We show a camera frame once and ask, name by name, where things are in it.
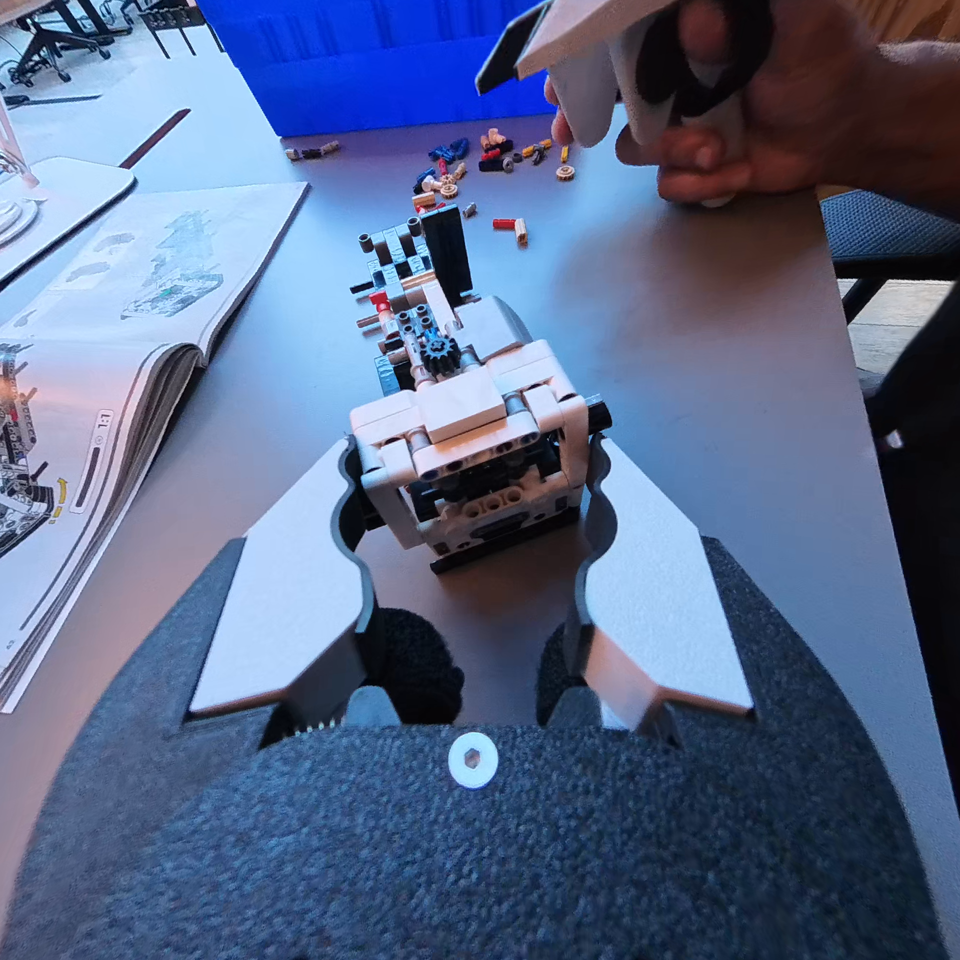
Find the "lego truck chassis model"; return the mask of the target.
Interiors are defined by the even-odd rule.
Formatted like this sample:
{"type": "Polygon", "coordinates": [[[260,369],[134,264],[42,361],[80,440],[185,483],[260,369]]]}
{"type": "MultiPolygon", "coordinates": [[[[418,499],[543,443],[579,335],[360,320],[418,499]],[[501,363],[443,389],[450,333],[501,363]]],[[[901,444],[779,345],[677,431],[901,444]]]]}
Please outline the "lego truck chassis model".
{"type": "Polygon", "coordinates": [[[350,292],[377,337],[383,398],[354,408],[350,429],[371,523],[427,547],[442,574],[577,522],[591,441],[613,422],[544,339],[486,364],[462,351],[454,309],[486,297],[462,214],[423,214],[416,235],[410,220],[358,237],[368,280],[350,292]]]}

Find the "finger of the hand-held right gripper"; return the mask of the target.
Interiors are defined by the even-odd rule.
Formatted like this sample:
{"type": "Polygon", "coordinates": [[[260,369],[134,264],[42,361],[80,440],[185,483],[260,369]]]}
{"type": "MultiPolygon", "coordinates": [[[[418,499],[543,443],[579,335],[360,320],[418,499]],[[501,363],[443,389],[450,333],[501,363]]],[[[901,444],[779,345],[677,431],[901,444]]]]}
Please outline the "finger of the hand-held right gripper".
{"type": "Polygon", "coordinates": [[[671,1],[554,1],[536,22],[515,64],[520,80],[609,41],[671,1]]]}
{"type": "Polygon", "coordinates": [[[520,78],[518,62],[552,2],[540,2],[510,20],[476,75],[476,91],[485,95],[520,78]]]}

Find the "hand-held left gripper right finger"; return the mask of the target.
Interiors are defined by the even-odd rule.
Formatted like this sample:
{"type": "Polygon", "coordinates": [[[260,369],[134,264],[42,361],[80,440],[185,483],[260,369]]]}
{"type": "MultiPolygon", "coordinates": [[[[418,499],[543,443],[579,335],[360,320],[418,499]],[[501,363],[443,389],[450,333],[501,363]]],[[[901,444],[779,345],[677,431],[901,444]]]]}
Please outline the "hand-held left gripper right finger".
{"type": "Polygon", "coordinates": [[[702,537],[611,439],[590,443],[577,571],[564,628],[569,673],[602,714],[653,728],[665,704],[746,716],[754,708],[702,537]]]}

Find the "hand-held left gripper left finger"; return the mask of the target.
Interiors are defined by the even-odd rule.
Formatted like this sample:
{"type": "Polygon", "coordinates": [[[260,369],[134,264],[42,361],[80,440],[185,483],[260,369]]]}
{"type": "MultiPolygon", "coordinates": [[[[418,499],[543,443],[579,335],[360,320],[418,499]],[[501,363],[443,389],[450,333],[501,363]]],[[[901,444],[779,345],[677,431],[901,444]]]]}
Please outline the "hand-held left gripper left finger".
{"type": "Polygon", "coordinates": [[[282,703],[321,724],[366,679],[376,597],[355,555],[365,528],[355,461],[354,438],[340,438],[247,530],[191,714],[282,703]]]}

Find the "person's right hand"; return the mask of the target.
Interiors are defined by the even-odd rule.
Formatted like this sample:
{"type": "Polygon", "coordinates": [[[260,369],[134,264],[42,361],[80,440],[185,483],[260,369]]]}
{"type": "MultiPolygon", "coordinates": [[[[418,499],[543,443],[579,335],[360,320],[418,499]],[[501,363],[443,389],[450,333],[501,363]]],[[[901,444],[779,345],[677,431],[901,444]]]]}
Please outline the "person's right hand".
{"type": "Polygon", "coordinates": [[[655,167],[659,196],[691,205],[821,185],[903,195],[865,88],[882,59],[857,18],[837,2],[772,2],[771,10],[770,52],[743,93],[738,158],[710,128],[671,126],[642,146],[625,126],[618,161],[655,167]]]}

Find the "pile of small lego pins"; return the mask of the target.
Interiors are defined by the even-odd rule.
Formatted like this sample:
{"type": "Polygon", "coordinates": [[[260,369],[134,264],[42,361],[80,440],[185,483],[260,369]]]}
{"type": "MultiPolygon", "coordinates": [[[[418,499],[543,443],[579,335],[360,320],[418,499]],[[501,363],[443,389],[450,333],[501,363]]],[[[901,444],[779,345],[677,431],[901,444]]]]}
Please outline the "pile of small lego pins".
{"type": "MultiPolygon", "coordinates": [[[[411,234],[421,231],[422,215],[441,210],[450,205],[459,196],[460,184],[470,172],[467,159],[472,142],[469,138],[458,138],[446,144],[440,144],[428,153],[431,166],[418,175],[414,183],[412,205],[414,217],[408,223],[411,234]]],[[[497,127],[490,127],[479,138],[479,159],[476,161],[478,172],[484,174],[511,174],[522,163],[539,166],[549,159],[553,149],[553,140],[544,138],[515,149],[513,139],[507,137],[497,127]]],[[[570,163],[570,147],[562,146],[559,163],[555,172],[556,180],[561,184],[575,180],[576,170],[570,163]]],[[[465,219],[477,216],[475,203],[468,204],[462,210],[465,219]]],[[[529,231],[522,218],[493,218],[492,228],[499,233],[511,233],[520,249],[529,244],[529,231]]]]}

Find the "wooden document holder stand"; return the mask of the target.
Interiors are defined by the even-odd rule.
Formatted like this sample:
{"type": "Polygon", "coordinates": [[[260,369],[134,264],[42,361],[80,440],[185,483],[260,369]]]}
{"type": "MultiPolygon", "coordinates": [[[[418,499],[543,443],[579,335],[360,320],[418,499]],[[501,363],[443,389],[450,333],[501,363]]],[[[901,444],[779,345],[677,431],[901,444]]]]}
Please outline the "wooden document holder stand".
{"type": "Polygon", "coordinates": [[[136,178],[120,167],[54,156],[25,157],[1,103],[1,283],[125,197],[136,178]]]}

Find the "grey lego panel piece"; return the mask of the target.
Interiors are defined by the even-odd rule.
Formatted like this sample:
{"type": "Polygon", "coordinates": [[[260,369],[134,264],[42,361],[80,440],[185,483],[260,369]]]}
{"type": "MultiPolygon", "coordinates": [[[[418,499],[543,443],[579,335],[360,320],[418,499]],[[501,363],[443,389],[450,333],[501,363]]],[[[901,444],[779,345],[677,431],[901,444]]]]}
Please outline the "grey lego panel piece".
{"type": "Polygon", "coordinates": [[[449,335],[462,352],[471,351],[481,364],[533,342],[519,315],[495,295],[456,307],[449,335]]]}

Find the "blue plastic bin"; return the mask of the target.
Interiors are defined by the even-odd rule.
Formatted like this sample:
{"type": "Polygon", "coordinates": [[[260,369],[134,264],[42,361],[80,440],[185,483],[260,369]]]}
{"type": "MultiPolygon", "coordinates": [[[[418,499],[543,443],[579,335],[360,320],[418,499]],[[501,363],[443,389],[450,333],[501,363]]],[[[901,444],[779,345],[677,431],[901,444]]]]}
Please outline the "blue plastic bin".
{"type": "Polygon", "coordinates": [[[485,96],[474,79],[514,1],[199,1],[282,138],[549,111],[545,74],[485,96]]]}

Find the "black office chair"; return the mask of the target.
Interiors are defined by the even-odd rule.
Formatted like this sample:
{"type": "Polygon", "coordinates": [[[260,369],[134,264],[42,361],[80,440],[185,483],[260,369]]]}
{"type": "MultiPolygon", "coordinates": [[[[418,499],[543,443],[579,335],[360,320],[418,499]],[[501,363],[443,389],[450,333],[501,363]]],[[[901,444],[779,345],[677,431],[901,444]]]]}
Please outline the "black office chair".
{"type": "Polygon", "coordinates": [[[2,28],[13,25],[29,35],[18,59],[2,64],[2,76],[12,85],[32,88],[35,78],[51,71],[62,83],[72,81],[64,64],[69,50],[97,54],[108,61],[111,46],[129,30],[114,29],[100,13],[96,2],[78,1],[75,13],[67,1],[2,1],[2,28]]]}

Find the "open instruction booklet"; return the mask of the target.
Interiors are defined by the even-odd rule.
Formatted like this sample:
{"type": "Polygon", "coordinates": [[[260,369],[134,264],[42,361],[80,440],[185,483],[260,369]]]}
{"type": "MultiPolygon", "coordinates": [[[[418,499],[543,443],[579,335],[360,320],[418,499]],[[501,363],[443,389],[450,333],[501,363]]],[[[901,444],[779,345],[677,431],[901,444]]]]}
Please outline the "open instruction booklet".
{"type": "Polygon", "coordinates": [[[309,186],[135,194],[2,324],[1,702],[30,684],[309,186]]]}

